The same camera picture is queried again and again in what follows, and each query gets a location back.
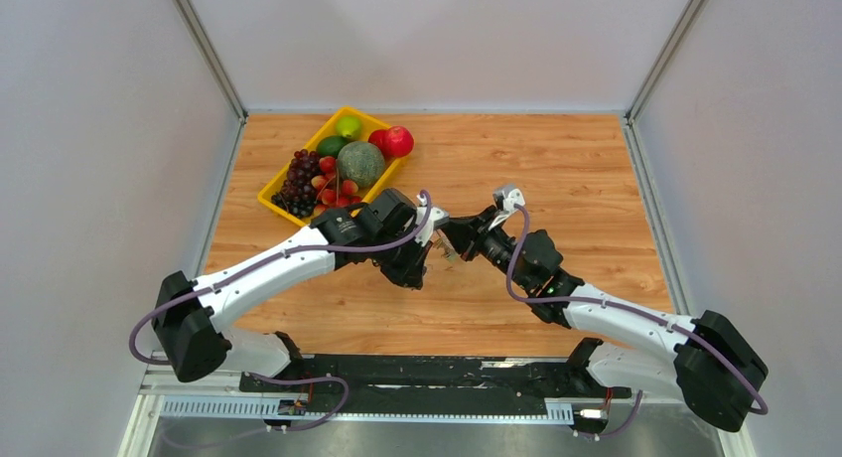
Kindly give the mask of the large metal keyring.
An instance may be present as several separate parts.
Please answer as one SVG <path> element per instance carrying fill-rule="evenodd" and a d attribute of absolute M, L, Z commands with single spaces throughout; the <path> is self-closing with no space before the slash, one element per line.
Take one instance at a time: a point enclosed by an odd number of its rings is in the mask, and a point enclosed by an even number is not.
<path fill-rule="evenodd" d="M 448 251 L 454 251 L 454 252 L 456 252 L 456 251 L 452 248 L 451 244 L 449 243 L 449 241 L 448 241 L 445 237 L 439 237 L 439 238 L 437 238 L 437 239 L 435 240 L 435 242 L 434 242 L 434 247 L 435 247 L 436 249 L 438 249 L 438 250 L 440 250 L 440 251 L 441 251 L 441 255 L 442 255 L 442 257 L 443 257 L 443 258 L 445 258 L 445 254 L 446 254 Z"/>

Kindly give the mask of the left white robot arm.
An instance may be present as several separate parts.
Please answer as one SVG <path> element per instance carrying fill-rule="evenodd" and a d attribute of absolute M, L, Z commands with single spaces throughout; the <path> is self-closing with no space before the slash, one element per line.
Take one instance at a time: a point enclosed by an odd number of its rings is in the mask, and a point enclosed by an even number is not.
<path fill-rule="evenodd" d="M 263 375 L 278 390 L 304 376 L 291 338 L 238 329 L 236 321 L 268 299 L 349 264 L 371 261 L 393 284 L 423 285 L 437 229 L 449 219 L 428 193 L 412 202 L 387 189 L 370 203 L 329 209 L 272 248 L 222 271 L 190 279 L 182 271 L 161 283 L 152 329 L 180 382 L 217 371 Z"/>

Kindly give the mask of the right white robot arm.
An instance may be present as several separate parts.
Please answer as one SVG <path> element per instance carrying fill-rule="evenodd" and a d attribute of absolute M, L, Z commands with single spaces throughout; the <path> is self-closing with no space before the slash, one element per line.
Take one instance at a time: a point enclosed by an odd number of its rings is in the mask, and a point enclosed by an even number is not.
<path fill-rule="evenodd" d="M 769 368 L 725 315 L 661 312 L 613 296 L 564 270 L 546 230 L 525 228 L 513 237 L 505 220 L 488 207 L 448 220 L 442 232 L 462 260 L 481 256 L 503 272 L 510 296 L 541 321 L 615 342 L 577 346 L 566 370 L 573 390 L 588 395 L 621 386 L 680 398 L 728 432 L 739 431 L 750 414 L 769 413 L 761 395 Z"/>

